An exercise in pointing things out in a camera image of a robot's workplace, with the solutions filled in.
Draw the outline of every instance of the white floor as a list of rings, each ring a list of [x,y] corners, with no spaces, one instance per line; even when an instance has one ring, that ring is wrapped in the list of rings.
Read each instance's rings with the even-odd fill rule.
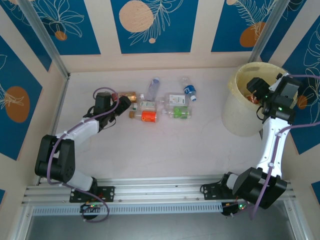
[[[234,68],[85,72],[71,75],[57,133],[77,124],[95,104],[100,87],[145,93],[160,77],[158,97],[182,92],[178,79],[190,76],[197,90],[191,119],[160,115],[158,123],[129,118],[127,110],[116,125],[91,137],[76,151],[76,167],[95,178],[180,177],[241,173],[259,160],[261,139],[228,132],[221,113]]]

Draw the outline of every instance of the trash bin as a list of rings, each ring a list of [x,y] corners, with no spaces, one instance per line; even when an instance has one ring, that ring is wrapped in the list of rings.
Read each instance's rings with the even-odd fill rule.
[[[224,126],[233,134],[249,137],[257,134],[262,128],[262,121],[257,118],[259,104],[254,104],[245,96],[251,93],[247,90],[247,83],[255,77],[262,78],[269,85],[274,84],[279,73],[285,74],[284,69],[265,62],[251,62],[240,66],[231,76],[228,87],[228,95],[224,110],[222,112],[222,122]]]

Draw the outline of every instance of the purple cable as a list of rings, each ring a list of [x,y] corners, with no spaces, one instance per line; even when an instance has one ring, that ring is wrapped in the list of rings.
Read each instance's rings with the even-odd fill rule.
[[[311,75],[311,74],[301,74],[301,75],[295,75],[295,74],[289,74],[288,77],[292,78],[313,78],[313,79],[320,79],[320,76]]]
[[[274,143],[274,149],[273,149],[273,154],[272,154],[272,158],[271,158],[271,163],[275,163],[275,160],[276,160],[276,155],[277,155],[277,150],[278,150],[278,144],[279,144],[279,140],[280,140],[280,135],[279,134],[282,134],[283,132],[285,132],[286,130],[289,130],[289,129],[299,129],[299,128],[307,128],[307,127],[314,127],[314,126],[317,126],[317,125],[320,125],[320,121],[318,122],[314,122],[314,123],[309,123],[309,124],[301,124],[301,125],[294,125],[294,126],[287,126],[287,127],[284,127],[283,129],[281,129],[279,131],[279,133],[277,134],[276,136],[276,139],[275,139],[275,143]],[[269,180],[270,180],[270,177],[271,177],[271,172],[273,170],[273,167],[270,166],[269,167],[269,171],[268,171],[268,174],[266,176],[266,179],[265,179],[265,182],[263,184],[263,187],[261,189],[261,192],[260,192],[260,195],[254,205],[254,208],[251,212],[251,215],[250,215],[250,218],[251,220],[254,219],[256,213],[257,213],[257,210],[258,210],[258,207],[259,207],[259,204],[261,202],[261,199],[262,197],[264,196],[264,193],[267,189],[267,185],[269,183]]]
[[[89,121],[91,121],[91,120],[94,120],[94,119],[96,119],[96,118],[99,118],[99,117],[101,117],[101,116],[110,114],[110,113],[112,113],[112,112],[118,107],[118,105],[119,105],[119,96],[118,96],[118,93],[117,93],[115,90],[113,90],[112,88],[109,88],[109,87],[100,87],[100,88],[96,89],[96,90],[93,92],[93,99],[96,99],[96,97],[95,97],[96,92],[98,92],[99,90],[102,90],[102,89],[110,90],[110,91],[112,91],[113,93],[116,94],[116,98],[117,98],[118,100],[116,101],[116,104],[115,104],[114,108],[111,109],[110,111],[107,111],[107,112],[101,113],[101,114],[99,114],[99,115],[93,116],[93,117],[91,117],[91,118],[88,118],[88,119],[86,119],[86,120],[83,121],[83,122],[79,122],[77,125],[75,125],[75,126],[72,127],[71,129],[69,129],[66,133],[64,133],[64,134],[56,141],[56,143],[54,144],[54,146],[53,146],[53,148],[52,148],[52,151],[51,151],[51,154],[50,154],[50,157],[49,157],[49,161],[48,161],[48,168],[47,168],[47,171],[46,171],[46,179],[47,179],[47,181],[48,181],[48,183],[49,183],[50,185],[61,184],[61,182],[52,182],[51,179],[50,179],[50,172],[51,172],[52,161],[53,161],[53,158],[54,158],[54,154],[55,154],[55,152],[56,152],[56,149],[57,149],[59,143],[61,142],[61,140],[62,140],[65,136],[67,136],[67,134],[70,134],[72,131],[74,131],[75,129],[77,129],[78,127],[80,127],[82,124],[85,124],[85,123],[87,123],[87,122],[89,122]],[[106,207],[107,215],[106,215],[103,219],[101,219],[101,220],[87,220],[87,219],[84,218],[84,212],[85,212],[85,211],[83,211],[81,217],[83,218],[84,221],[86,221],[86,222],[88,222],[88,223],[100,223],[100,222],[102,222],[102,221],[104,221],[104,220],[106,220],[106,219],[108,218],[109,213],[110,213],[109,207],[108,207],[108,205],[105,203],[105,201],[103,201],[101,198],[99,198],[98,196],[96,196],[96,195],[94,195],[94,194],[92,194],[92,193],[90,193],[90,192],[87,192],[87,191],[84,191],[84,190],[75,188],[75,187],[73,187],[73,186],[70,186],[70,185],[68,185],[68,184],[66,184],[66,183],[63,183],[62,185],[66,186],[66,187],[68,187],[68,188],[74,189],[74,190],[76,190],[76,191],[78,191],[78,192],[81,192],[81,193],[87,194],[87,195],[89,195],[89,196],[92,196],[92,197],[94,197],[95,199],[99,200],[99,201]]]

